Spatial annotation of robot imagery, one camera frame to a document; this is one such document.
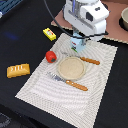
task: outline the wooden plate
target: wooden plate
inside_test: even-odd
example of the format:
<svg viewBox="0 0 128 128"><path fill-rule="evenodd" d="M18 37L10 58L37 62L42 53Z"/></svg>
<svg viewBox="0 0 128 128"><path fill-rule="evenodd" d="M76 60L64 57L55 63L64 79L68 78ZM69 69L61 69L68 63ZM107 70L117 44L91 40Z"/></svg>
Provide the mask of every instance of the wooden plate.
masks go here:
<svg viewBox="0 0 128 128"><path fill-rule="evenodd" d="M85 74L85 63L78 57L67 57L59 63L58 72L66 80L76 80Z"/></svg>

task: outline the toy bread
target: toy bread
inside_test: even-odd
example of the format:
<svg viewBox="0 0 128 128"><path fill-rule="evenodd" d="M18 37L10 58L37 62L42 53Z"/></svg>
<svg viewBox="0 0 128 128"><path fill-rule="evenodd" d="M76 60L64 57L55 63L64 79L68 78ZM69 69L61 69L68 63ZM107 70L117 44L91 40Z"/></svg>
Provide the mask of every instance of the toy bread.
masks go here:
<svg viewBox="0 0 128 128"><path fill-rule="evenodd" d="M30 74L29 64L15 65L7 68L8 78L27 75L27 74Z"/></svg>

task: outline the placemat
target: placemat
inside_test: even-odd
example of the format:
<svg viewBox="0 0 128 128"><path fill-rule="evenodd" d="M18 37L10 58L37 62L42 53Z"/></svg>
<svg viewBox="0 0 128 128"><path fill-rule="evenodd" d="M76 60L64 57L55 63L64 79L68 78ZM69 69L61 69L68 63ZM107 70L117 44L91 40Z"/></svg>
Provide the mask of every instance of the placemat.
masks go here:
<svg viewBox="0 0 128 128"><path fill-rule="evenodd" d="M70 48L70 37L63 33L50 50L56 53L57 61L51 64L44 58L16 97L77 128L92 128L117 48L89 40L86 48L76 53ZM88 91L48 77L49 71L59 75L57 65L66 57L63 51L71 56L79 55L100 61L100 65L84 62L86 74L74 81L86 86Z"/></svg>
<svg viewBox="0 0 128 128"><path fill-rule="evenodd" d="M119 24L121 13L125 8L128 7L128 5L107 1L102 2L106 4L108 6L108 10L111 11L106 19L106 31L109 33L109 35L105 35L104 38L122 43L128 43L128 31L123 29ZM58 13L55 19L62 28L72 30L71 24L64 20L62 10ZM57 26L54 21L51 22L51 25Z"/></svg>

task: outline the fork handle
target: fork handle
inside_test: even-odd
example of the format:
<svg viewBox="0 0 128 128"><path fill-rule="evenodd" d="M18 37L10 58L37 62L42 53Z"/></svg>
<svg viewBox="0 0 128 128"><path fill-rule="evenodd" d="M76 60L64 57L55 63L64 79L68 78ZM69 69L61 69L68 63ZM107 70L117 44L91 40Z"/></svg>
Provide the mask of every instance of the fork handle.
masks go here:
<svg viewBox="0 0 128 128"><path fill-rule="evenodd" d="M72 82L70 80L66 80L66 84L71 85L73 87L76 87L76 88L78 88L80 90L83 90L83 91L87 91L88 90L87 87L85 87L83 85L80 85L80 84L77 84L77 83L74 83L74 82Z"/></svg>

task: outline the table surface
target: table surface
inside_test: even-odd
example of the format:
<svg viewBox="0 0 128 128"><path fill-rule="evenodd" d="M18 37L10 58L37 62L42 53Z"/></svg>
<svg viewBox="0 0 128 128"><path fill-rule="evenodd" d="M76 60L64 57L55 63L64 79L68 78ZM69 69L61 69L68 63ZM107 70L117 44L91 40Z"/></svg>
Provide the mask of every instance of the table surface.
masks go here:
<svg viewBox="0 0 128 128"><path fill-rule="evenodd" d="M47 0L56 16L65 0ZM42 111L15 95L24 86L30 75L43 60L45 53L56 42L50 41L43 30L50 28L57 36L58 27L51 26L52 18L43 0L27 0L0 19L0 104L31 117L51 128L75 128L65 121ZM101 100L94 128L128 127L128 45L102 39L100 42L118 47L114 63ZM30 64L30 75L7 78L9 66Z"/></svg>

